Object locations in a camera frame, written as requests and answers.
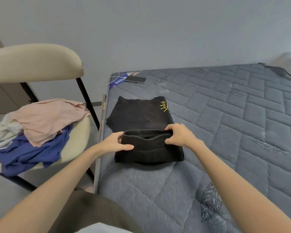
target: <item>floor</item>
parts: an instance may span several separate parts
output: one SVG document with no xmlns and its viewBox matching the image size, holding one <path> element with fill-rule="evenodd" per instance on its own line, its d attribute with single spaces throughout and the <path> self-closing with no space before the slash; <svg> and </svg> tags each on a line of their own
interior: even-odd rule
<svg viewBox="0 0 291 233">
<path fill-rule="evenodd" d="M 98 112 L 98 109 L 99 106 L 94 107 L 97 117 L 100 118 L 100 113 Z M 98 141 L 98 131 L 96 125 L 94 124 L 94 120 L 91 117 L 91 133 L 87 147 L 95 145 Z M 23 177 L 25 180 L 29 181 L 35 186 L 39 186 L 47 181 L 54 174 L 59 172 L 67 164 L 68 163 L 53 166 L 47 169 L 28 171 L 20 174 L 19 176 Z M 93 172 L 95 171 L 95 164 L 91 166 L 91 170 Z M 78 187 L 86 189 L 90 186 L 92 186 L 92 182 L 89 176 L 85 174 L 78 183 Z M 0 176 L 0 218 L 2 218 L 13 206 L 23 200 L 28 194 L 29 192 L 27 190 Z"/>
</svg>

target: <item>smartphone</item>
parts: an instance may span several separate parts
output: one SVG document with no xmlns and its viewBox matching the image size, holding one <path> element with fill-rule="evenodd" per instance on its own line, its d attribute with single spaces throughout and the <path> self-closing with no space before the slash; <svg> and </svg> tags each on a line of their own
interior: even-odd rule
<svg viewBox="0 0 291 233">
<path fill-rule="evenodd" d="M 133 82 L 133 83 L 145 83 L 146 78 L 136 77 L 136 76 L 128 76 L 125 80 L 126 82 Z"/>
</svg>

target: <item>hand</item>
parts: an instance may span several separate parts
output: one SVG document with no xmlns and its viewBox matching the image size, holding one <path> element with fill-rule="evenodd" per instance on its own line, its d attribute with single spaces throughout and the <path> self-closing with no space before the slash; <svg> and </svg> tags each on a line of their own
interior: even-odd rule
<svg viewBox="0 0 291 233">
<path fill-rule="evenodd" d="M 173 144 L 189 148 L 191 144 L 202 142 L 198 140 L 194 134 L 184 124 L 169 124 L 165 130 L 173 131 L 173 136 L 165 140 L 166 144 Z"/>
<path fill-rule="evenodd" d="M 101 150 L 104 154 L 117 152 L 120 150 L 132 150 L 133 145 L 122 145 L 122 135 L 124 132 L 115 132 L 99 143 Z"/>
</svg>

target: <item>mattress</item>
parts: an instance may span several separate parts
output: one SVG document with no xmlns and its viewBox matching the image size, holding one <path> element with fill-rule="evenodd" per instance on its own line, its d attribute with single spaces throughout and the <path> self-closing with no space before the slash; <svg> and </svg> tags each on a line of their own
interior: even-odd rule
<svg viewBox="0 0 291 233">
<path fill-rule="evenodd" d="M 119 96 L 164 96 L 175 123 L 291 218 L 291 81 L 263 64 L 145 70 L 142 83 L 109 90 L 103 119 Z M 103 125 L 101 138 L 112 133 Z M 146 233 L 239 232 L 196 156 L 157 166 L 101 158 L 98 193 L 117 202 Z"/>
</svg>

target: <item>brown pants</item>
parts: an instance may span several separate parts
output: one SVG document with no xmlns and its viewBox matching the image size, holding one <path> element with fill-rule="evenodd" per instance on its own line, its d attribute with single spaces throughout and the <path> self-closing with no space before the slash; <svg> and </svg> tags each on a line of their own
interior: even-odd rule
<svg viewBox="0 0 291 233">
<path fill-rule="evenodd" d="M 98 222 L 133 233 L 143 233 L 118 204 L 83 190 L 72 192 L 49 233 L 74 233 Z"/>
</svg>

